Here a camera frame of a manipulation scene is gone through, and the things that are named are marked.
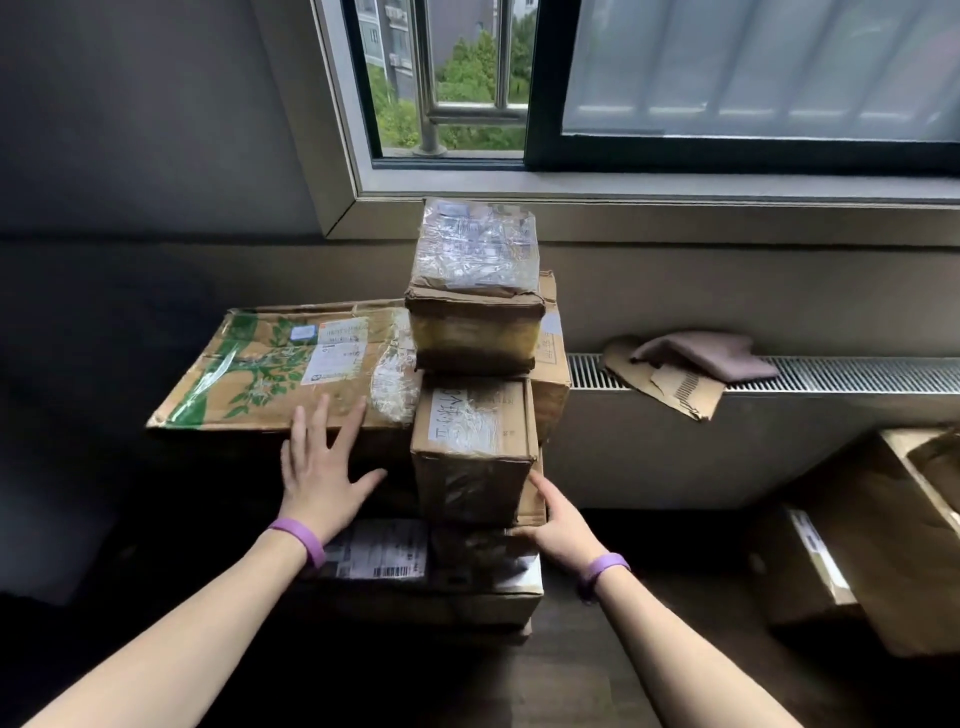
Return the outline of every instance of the metal railing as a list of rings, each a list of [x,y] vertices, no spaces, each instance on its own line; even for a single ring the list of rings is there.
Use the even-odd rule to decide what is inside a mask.
[[[496,0],[496,90],[492,104],[437,100],[427,0],[406,0],[406,4],[420,120],[420,146],[414,150],[415,155],[440,157],[446,154],[445,146],[440,143],[438,124],[523,126],[527,123],[527,105],[509,102],[514,0]]]

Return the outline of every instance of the dark wooden floor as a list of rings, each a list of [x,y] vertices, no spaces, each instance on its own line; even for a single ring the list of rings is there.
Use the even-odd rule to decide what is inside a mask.
[[[939,724],[951,715],[952,662],[887,656],[867,630],[766,630],[740,568],[736,517],[591,514],[598,533],[637,567],[653,592],[780,700],[806,728]],[[154,564],[149,598],[130,582],[96,608],[0,605],[0,717],[16,725],[131,634],[206,579],[197,567],[177,587],[188,553],[207,553],[189,529],[176,569]],[[292,624],[271,619],[204,726],[265,720],[389,720],[426,726],[659,726],[616,636],[572,581],[544,572],[546,597],[520,647],[476,648],[409,630]],[[108,607],[103,599],[112,600]]]

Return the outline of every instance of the brown cloth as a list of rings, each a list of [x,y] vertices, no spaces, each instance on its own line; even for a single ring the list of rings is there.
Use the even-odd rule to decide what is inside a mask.
[[[753,345],[753,339],[739,333],[679,331],[648,341],[630,360],[687,369],[693,364],[727,384],[777,376],[777,367],[750,353]]]

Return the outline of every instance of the frosted glass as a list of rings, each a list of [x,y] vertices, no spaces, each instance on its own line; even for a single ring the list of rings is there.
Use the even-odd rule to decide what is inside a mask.
[[[960,0],[583,0],[564,133],[960,137]]]

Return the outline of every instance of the purple silicone bracelet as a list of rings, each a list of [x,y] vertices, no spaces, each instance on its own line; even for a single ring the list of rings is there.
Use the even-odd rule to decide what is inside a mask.
[[[598,556],[587,567],[587,573],[577,582],[577,595],[585,602],[592,603],[593,588],[596,586],[597,579],[610,567],[625,567],[627,571],[631,570],[627,560],[618,553],[605,553],[603,556]]]
[[[277,531],[286,531],[300,541],[303,547],[306,548],[306,552],[310,556],[310,561],[313,562],[313,565],[317,569],[324,565],[324,561],[326,561],[324,545],[320,543],[320,539],[313,535],[313,531],[301,522],[294,521],[293,519],[276,519],[276,521],[267,526],[268,530],[271,528]]]

